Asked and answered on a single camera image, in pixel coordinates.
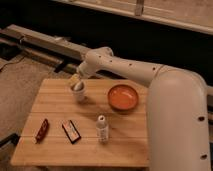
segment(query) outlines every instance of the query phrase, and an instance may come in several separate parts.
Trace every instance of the white bottle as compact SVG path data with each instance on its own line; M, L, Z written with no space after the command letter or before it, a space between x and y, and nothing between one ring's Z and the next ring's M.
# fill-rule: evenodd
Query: white bottle
M100 115L98 117L96 127L99 142L106 143L109 139L109 126L105 116Z

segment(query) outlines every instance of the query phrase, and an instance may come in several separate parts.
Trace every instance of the gray floor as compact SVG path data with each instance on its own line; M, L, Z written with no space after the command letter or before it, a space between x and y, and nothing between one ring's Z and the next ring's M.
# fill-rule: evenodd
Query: gray floor
M12 61L17 61L22 55L17 56ZM7 63L0 58L0 67ZM0 140L16 132L21 133L28 113L44 78L69 78L70 74L60 72L56 74L53 68L24 58L20 63L8 65L0 73ZM40 171L36 167L14 167L10 165L10 158L14 152L11 144L0 148L0 171ZM71 167L48 167L49 170L106 170L125 171L141 170L128 168L71 168Z

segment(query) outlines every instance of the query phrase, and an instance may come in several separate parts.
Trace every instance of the orange bowl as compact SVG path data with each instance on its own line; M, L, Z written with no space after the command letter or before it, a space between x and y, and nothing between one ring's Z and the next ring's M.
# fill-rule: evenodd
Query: orange bowl
M119 84L108 92L109 105L118 110L130 110L138 104L138 93L129 85Z

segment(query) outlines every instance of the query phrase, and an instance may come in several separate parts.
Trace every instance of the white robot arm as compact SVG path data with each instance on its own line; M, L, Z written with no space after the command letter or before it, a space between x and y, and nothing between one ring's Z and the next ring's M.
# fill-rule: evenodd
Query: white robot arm
M198 74L90 50L77 68L83 78L107 70L147 86L151 171L210 171L207 87Z

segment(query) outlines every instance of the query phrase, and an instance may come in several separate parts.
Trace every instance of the cup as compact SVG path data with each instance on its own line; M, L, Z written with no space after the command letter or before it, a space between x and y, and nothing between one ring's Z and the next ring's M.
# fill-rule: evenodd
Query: cup
M85 99L85 86L82 82L81 89L75 89L75 86L71 87L71 91L76 102L82 102Z

